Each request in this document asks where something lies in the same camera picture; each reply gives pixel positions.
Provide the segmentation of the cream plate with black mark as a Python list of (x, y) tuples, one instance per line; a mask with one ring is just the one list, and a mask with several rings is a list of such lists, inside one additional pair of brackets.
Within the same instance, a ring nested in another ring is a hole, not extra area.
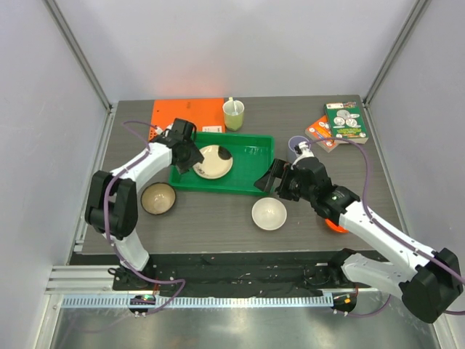
[(224, 177), (233, 167), (231, 152), (221, 145), (207, 145), (200, 149), (203, 161), (193, 166), (193, 171), (207, 180)]

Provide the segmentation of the white bowl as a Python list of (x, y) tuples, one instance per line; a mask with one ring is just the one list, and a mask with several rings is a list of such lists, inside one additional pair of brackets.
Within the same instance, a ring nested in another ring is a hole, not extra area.
[(262, 230), (277, 230), (287, 220), (287, 210), (282, 202), (275, 198), (261, 198), (251, 209), (255, 225)]

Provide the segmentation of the dark brown bowl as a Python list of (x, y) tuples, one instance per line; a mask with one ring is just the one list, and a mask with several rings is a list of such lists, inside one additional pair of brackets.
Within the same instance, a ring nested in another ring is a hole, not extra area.
[(147, 186), (141, 195), (142, 208), (152, 215), (167, 213), (174, 206), (176, 200), (175, 189), (165, 182), (157, 182)]

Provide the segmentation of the orange bowl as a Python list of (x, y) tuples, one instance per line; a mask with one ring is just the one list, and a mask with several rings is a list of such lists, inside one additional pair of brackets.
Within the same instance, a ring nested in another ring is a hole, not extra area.
[(331, 222), (329, 219), (325, 219), (326, 225), (336, 233), (348, 233), (348, 230), (344, 229), (343, 227)]

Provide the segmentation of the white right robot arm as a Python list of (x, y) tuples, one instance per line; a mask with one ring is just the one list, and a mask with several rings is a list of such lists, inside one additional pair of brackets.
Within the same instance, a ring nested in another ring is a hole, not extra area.
[(419, 320), (432, 324), (462, 294), (464, 278), (457, 256), (447, 248), (435, 251), (390, 225), (348, 188), (334, 185), (325, 166), (313, 156), (294, 164), (275, 159), (255, 183), (289, 201), (308, 201), (315, 213), (354, 233), (387, 259), (377, 262), (344, 249), (333, 258), (329, 281), (337, 287), (349, 282), (377, 288), (399, 298)]

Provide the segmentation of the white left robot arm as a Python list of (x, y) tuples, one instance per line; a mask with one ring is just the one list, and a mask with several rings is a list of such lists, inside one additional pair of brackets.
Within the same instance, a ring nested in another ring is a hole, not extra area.
[(155, 280), (153, 262), (136, 231), (139, 218), (138, 193), (160, 171), (175, 167), (180, 174), (203, 161), (195, 144), (194, 123), (175, 119), (155, 130), (151, 139), (142, 138), (145, 146), (133, 159), (111, 171), (92, 175), (84, 219), (101, 233), (120, 260), (130, 270), (129, 280), (140, 290), (149, 289)]

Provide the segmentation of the green plastic bin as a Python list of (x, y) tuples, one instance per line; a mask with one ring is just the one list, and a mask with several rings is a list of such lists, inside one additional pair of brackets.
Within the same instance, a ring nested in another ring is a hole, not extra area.
[(262, 196), (254, 187), (274, 159), (275, 140), (269, 135), (244, 135), (218, 132), (199, 132), (195, 144), (198, 148), (221, 145), (232, 154), (232, 169), (219, 179), (205, 179), (192, 169), (180, 174), (171, 169), (169, 184), (178, 190), (234, 193)]

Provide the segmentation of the orange notebook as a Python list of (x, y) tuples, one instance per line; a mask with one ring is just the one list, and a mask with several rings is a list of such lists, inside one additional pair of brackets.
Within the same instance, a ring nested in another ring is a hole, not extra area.
[(165, 129), (175, 118), (194, 123), (198, 132), (226, 132), (223, 98), (156, 100), (151, 124)]

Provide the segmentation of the lavender cup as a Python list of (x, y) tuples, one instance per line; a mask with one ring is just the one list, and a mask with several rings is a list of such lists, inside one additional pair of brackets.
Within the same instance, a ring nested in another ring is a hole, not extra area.
[(295, 160), (300, 156), (300, 154), (296, 152), (296, 146), (298, 146), (302, 142), (308, 144), (309, 140), (306, 137), (299, 135), (293, 136), (288, 140), (288, 148), (286, 155), (287, 162), (294, 163)]

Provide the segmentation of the orange small book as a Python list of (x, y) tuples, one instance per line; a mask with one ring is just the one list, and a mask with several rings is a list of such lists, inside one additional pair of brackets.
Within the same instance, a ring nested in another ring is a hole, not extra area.
[(328, 153), (337, 146), (333, 140), (328, 139), (332, 137), (332, 134), (327, 115), (321, 116), (317, 121), (310, 124), (305, 129), (305, 134), (311, 140), (317, 140), (317, 144)]

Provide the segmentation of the olive green mug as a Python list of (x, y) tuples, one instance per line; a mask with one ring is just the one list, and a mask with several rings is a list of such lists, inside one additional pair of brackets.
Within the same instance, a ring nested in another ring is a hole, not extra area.
[(243, 126), (243, 119), (244, 119), (244, 111), (245, 107), (244, 104), (236, 100), (237, 105), (239, 107), (239, 114), (238, 115), (232, 115), (231, 114), (231, 107), (230, 107), (230, 102), (227, 101), (223, 104), (222, 110), (223, 110), (223, 115), (224, 115), (224, 120), (225, 120), (225, 126), (227, 129), (231, 131), (238, 131), (242, 126)]

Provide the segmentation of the white spoon in mug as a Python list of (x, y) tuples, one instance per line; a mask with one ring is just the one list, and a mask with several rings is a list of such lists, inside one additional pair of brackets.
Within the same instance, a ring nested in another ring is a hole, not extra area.
[(230, 97), (228, 101), (230, 102), (231, 114), (232, 115), (238, 115), (239, 114), (239, 107), (237, 105), (236, 100), (233, 97)]

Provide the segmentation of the green coin book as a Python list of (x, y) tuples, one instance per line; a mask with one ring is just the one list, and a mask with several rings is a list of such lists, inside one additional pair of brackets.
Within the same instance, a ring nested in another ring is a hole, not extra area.
[(361, 109), (355, 101), (326, 103), (324, 110), (331, 136), (336, 138), (336, 143), (351, 140), (354, 143), (365, 144), (368, 141), (368, 130)]

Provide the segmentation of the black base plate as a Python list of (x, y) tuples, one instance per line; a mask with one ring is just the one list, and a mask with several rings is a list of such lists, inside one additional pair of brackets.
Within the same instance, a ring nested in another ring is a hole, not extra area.
[(152, 254), (142, 269), (171, 295), (171, 279), (185, 280), (183, 297), (264, 297), (317, 294), (320, 289), (351, 288), (336, 267), (341, 252), (246, 252)]

